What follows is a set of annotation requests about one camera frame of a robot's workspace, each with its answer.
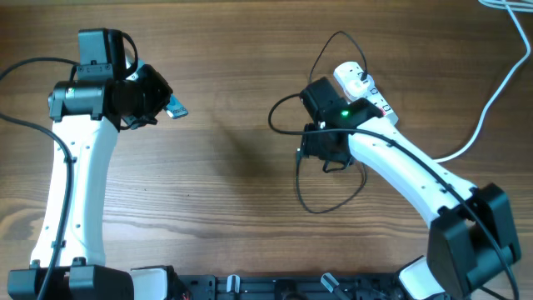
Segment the Galaxy smartphone teal screen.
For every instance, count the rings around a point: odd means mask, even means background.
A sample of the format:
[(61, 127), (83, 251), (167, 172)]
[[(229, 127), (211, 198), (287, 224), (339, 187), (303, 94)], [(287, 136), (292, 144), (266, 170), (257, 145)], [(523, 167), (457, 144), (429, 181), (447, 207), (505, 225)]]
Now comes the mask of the Galaxy smartphone teal screen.
[(178, 101), (176, 96), (170, 96), (169, 103), (165, 106), (165, 112), (172, 119), (183, 118), (188, 115), (187, 109)]

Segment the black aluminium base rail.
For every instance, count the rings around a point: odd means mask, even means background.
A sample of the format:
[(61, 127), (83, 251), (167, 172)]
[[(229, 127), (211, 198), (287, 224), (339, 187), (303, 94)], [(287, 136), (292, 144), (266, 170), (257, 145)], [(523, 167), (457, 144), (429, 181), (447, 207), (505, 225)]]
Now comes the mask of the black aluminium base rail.
[(407, 300), (410, 298), (393, 273), (368, 273), (355, 276), (328, 273), (310, 277), (172, 275), (168, 285), (168, 297), (196, 300)]

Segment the white USB charger plug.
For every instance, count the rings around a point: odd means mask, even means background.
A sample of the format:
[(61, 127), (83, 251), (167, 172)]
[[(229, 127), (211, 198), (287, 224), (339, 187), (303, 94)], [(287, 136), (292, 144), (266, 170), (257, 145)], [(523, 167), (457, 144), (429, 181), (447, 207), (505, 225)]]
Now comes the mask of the white USB charger plug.
[(361, 79), (358, 75), (348, 77), (344, 83), (344, 92), (351, 101), (364, 98), (375, 87), (374, 79), (367, 75)]

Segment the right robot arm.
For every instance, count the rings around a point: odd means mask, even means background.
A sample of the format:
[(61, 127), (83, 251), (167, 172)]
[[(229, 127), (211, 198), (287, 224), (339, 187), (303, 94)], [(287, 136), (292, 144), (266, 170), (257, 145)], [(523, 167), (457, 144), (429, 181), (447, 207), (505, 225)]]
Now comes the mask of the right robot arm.
[(348, 102), (321, 78), (299, 97), (311, 116), (301, 149), (325, 164), (360, 162), (378, 172), (421, 215), (429, 228), (427, 253), (399, 273), (413, 299), (446, 293), (467, 298), (505, 273), (519, 292), (511, 266), (521, 247), (506, 193), (458, 177), (403, 137), (367, 98)]

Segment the white power strip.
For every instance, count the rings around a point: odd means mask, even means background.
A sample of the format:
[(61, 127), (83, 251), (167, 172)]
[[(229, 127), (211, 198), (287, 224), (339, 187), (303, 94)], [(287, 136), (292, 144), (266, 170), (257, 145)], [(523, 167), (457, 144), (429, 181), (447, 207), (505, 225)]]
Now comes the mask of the white power strip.
[(368, 74), (365, 80), (361, 79), (363, 73), (363, 68), (357, 62), (344, 62), (334, 70), (333, 76), (345, 93), (348, 103), (365, 98), (380, 108), (392, 125), (396, 125), (398, 116), (377, 89), (372, 76)]

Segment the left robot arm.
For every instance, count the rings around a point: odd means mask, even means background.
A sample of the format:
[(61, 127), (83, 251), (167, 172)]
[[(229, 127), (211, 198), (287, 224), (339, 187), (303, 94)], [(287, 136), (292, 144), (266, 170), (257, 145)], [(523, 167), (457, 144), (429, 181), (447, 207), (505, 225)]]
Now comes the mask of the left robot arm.
[(26, 269), (8, 274), (14, 299), (131, 299), (128, 272), (106, 265), (102, 216), (107, 170), (118, 134), (186, 114), (162, 75), (127, 52), (119, 30), (78, 34), (80, 59), (49, 95), (52, 178), (39, 238)]

